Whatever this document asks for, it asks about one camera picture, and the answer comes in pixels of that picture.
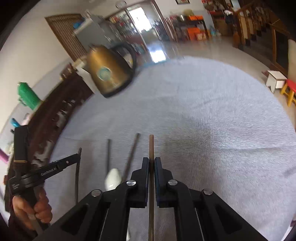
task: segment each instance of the white stool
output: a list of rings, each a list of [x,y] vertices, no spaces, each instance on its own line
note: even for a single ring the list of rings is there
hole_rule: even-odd
[[[272,93],[274,93],[275,89],[281,89],[286,81],[286,77],[280,71],[268,71],[269,76],[266,81],[266,86],[270,87]]]

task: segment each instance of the gold electric kettle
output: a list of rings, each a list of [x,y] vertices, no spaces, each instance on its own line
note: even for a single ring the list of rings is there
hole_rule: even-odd
[[[132,57],[132,67],[118,51],[126,49]],[[132,81],[136,70],[136,52],[128,43],[121,42],[107,49],[105,46],[91,47],[87,55],[89,73],[101,94],[107,98],[123,90]]]

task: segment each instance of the yellow stool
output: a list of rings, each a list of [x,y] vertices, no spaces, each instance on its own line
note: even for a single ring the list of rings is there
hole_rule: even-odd
[[[281,90],[281,95],[285,94],[288,96],[287,105],[288,107],[291,106],[292,101],[296,105],[296,99],[294,98],[294,93],[296,92],[296,83],[294,83],[292,80],[287,80],[284,87]]]

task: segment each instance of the picture frame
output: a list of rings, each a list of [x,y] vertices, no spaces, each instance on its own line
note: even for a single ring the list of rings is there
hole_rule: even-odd
[[[177,4],[190,4],[189,0],[176,0]]]

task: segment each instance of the human hand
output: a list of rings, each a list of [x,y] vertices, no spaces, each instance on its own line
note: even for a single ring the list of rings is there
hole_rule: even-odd
[[[31,208],[28,202],[20,196],[14,196],[12,206],[15,215],[29,229],[34,230],[28,214],[35,215],[42,223],[49,223],[52,219],[52,208],[48,204],[48,198],[43,188],[39,192],[39,200],[34,208]]]

